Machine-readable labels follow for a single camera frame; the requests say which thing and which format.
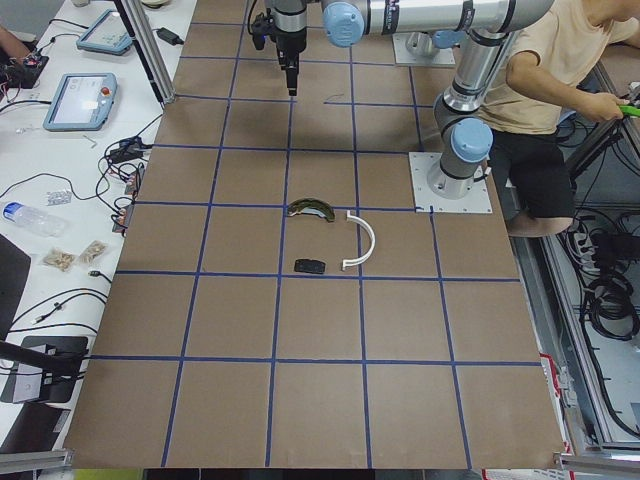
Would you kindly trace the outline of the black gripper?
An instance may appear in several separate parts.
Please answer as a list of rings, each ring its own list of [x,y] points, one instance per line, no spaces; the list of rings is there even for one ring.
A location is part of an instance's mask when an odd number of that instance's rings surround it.
[[[299,56],[306,49],[307,31],[285,32],[277,30],[272,35],[276,45],[278,63],[285,70],[286,88],[290,96],[298,94]]]

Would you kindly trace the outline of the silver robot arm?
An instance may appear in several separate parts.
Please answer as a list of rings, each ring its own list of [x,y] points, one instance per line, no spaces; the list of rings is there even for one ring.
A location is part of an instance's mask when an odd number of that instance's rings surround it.
[[[326,37],[339,48],[365,35],[444,35],[459,44],[451,84],[433,105],[443,151],[427,184],[442,198],[466,196],[493,143],[490,127],[476,113],[517,34],[541,19],[550,2],[322,1],[319,6]]]
[[[464,31],[438,30],[433,32],[396,33],[394,40],[401,49],[418,57],[434,57],[441,50],[458,46],[464,39]]]

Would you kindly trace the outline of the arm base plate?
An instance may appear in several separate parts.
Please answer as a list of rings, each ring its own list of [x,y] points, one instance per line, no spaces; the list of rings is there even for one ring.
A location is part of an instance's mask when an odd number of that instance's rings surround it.
[[[395,63],[404,66],[453,68],[453,48],[458,44],[459,36],[448,31],[396,33],[393,35]]]
[[[418,213],[492,214],[485,171],[478,165],[468,179],[447,176],[441,153],[410,152],[414,208]]]

